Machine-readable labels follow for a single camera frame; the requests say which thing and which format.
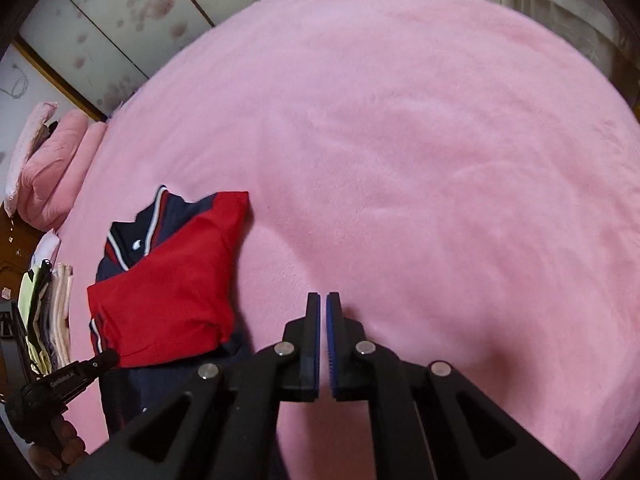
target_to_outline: black handle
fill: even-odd
[[[31,438],[36,446],[49,450],[54,457],[60,460],[60,463],[62,464],[62,471],[66,472],[68,464],[62,460],[63,447],[56,435],[56,432],[51,427],[51,424],[45,424],[39,428],[33,428]]]

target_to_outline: pink fleece bedspread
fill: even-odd
[[[112,221],[159,184],[248,190],[238,291],[257,348],[308,291],[338,290],[370,338],[449,360],[598,479],[640,419],[639,140],[589,61],[506,8],[263,0],[111,121],[60,231],[72,357],[92,355],[86,288]],[[106,438],[97,385],[68,418],[89,449]],[[366,420],[326,389],[283,406],[292,478],[373,478]]]

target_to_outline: pink bed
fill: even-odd
[[[248,190],[255,346],[338,290],[404,360],[455,364],[583,480],[640,420],[640,131],[572,47],[483,0],[263,0],[111,120],[60,230],[72,357],[112,221],[159,184]],[[326,384],[326,362],[322,362]],[[95,449],[97,385],[68,419]],[[293,479],[374,477],[364,406],[285,405]]]

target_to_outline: silver screw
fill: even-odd
[[[213,363],[204,363],[198,368],[198,375],[202,379],[213,379],[219,372],[219,368]]]
[[[361,355],[373,354],[376,346],[371,341],[359,341],[356,343],[356,352]]]
[[[436,361],[431,365],[431,371],[438,377],[446,377],[451,373],[451,366],[444,361]]]
[[[293,346],[293,343],[290,343],[289,341],[280,341],[276,344],[276,346],[273,347],[273,350],[276,352],[276,354],[281,357],[283,355],[293,354],[295,349],[296,347]]]

